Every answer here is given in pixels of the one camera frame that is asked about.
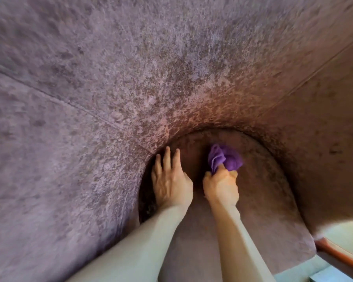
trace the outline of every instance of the mauve upholstery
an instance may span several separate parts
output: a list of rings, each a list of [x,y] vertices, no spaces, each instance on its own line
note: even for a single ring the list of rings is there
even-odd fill
[[[115,244],[152,155],[213,127],[270,151],[313,236],[353,220],[353,0],[0,0],[0,282]]]

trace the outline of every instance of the seat cushion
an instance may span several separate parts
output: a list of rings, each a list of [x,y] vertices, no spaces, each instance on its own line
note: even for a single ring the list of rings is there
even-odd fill
[[[181,150],[182,168],[194,182],[194,197],[174,234],[159,281],[222,280],[215,222],[202,190],[202,178],[208,170],[207,154],[214,143],[233,147],[244,158],[237,177],[240,195],[237,208],[270,271],[277,274],[313,257],[313,238],[297,209],[288,181],[271,154],[239,131],[210,129],[170,143],[172,152],[176,148]],[[149,174],[144,176],[142,189],[151,186]],[[143,212],[147,210],[149,215],[152,210],[144,201],[140,198]]]

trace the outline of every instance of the person's left arm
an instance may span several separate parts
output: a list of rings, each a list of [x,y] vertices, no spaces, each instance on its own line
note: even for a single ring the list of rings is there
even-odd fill
[[[158,212],[67,282],[155,282],[175,229],[192,201],[193,184],[183,173],[180,151],[166,148],[152,170]]]

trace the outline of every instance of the cleaning cloth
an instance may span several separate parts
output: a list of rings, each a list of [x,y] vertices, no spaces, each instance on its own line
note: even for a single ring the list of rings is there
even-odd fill
[[[238,170],[243,165],[243,159],[231,147],[213,144],[208,155],[208,164],[214,174],[220,164],[224,164],[229,171]]]

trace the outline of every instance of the person's left hand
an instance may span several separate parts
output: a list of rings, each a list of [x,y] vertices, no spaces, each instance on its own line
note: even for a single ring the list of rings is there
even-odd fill
[[[179,206],[186,212],[192,202],[193,183],[182,170],[180,150],[176,150],[172,166],[170,157],[170,147],[166,147],[163,169],[159,154],[156,155],[153,166],[152,182],[157,206],[159,209]]]

